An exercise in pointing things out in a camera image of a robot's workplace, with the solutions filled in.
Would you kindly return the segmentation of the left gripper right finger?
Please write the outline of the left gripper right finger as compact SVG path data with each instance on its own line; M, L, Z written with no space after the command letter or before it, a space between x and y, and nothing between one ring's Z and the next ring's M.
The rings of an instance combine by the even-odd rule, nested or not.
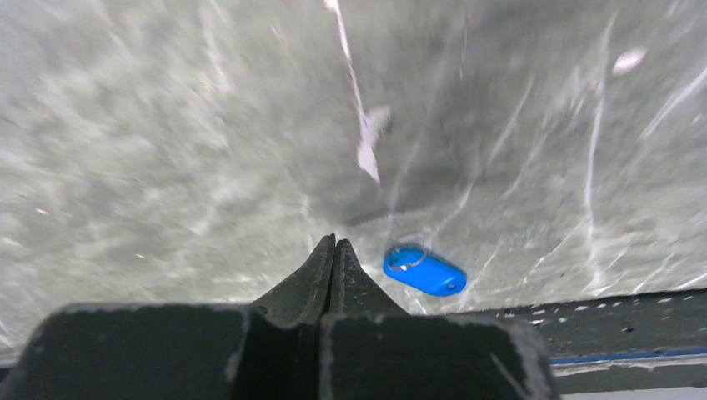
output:
M473 314L354 312L341 305L361 267L333 254L332 306L319 324L321 399L556 399L544 340L524 321Z

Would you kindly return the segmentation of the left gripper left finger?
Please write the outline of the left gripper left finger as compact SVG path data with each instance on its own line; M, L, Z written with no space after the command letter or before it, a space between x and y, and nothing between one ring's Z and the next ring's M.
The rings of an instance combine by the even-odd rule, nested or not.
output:
M4 399L315 399L336 240L256 301L85 302L34 329Z

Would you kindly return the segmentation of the blue key tag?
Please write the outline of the blue key tag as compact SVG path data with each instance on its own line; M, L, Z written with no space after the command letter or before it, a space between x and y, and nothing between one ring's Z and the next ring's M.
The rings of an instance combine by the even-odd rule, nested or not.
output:
M392 247L384 256L384 273L393 280L430 296L445 298L461 293L468 279L462 270L423 247Z

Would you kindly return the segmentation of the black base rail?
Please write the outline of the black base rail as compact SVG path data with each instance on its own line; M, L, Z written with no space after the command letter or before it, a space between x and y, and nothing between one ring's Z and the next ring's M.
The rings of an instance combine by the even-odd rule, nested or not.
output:
M690 289L479 311L546 341L563 395L705 388L706 291Z

